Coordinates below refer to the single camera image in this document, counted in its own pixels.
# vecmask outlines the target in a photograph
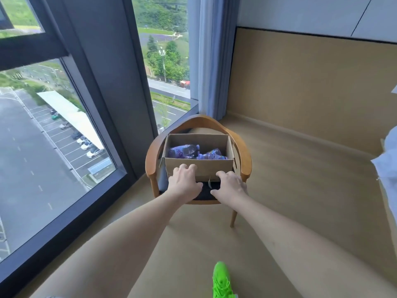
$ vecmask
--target left hand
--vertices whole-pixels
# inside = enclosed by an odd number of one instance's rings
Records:
[[[196,170],[195,164],[175,167],[173,175],[168,179],[167,192],[177,196],[184,204],[196,198],[202,189],[202,183],[196,183]]]

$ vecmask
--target chair leg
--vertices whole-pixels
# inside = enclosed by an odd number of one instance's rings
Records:
[[[237,211],[233,210],[231,214],[230,228],[234,228],[234,222],[236,221]]]

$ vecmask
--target glass pane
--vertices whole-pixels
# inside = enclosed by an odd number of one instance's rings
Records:
[[[159,133],[197,104],[190,99],[187,0],[132,0]]]
[[[0,261],[115,170],[59,60],[0,72]]]
[[[0,38],[44,32],[27,0],[0,0]]]

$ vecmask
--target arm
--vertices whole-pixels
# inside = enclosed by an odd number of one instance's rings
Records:
[[[239,176],[217,175],[221,188],[211,193],[247,220],[303,297],[397,297],[397,289],[359,259],[251,199]]]
[[[172,215],[201,192],[196,169],[185,164],[175,168],[164,194],[88,240],[32,297],[127,297]]]

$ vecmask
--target forearm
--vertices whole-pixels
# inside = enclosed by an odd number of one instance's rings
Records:
[[[127,297],[181,205],[166,192],[113,222],[77,250],[33,297]]]
[[[236,199],[233,208],[305,298],[397,297],[396,288],[370,267],[303,225],[249,197]]]

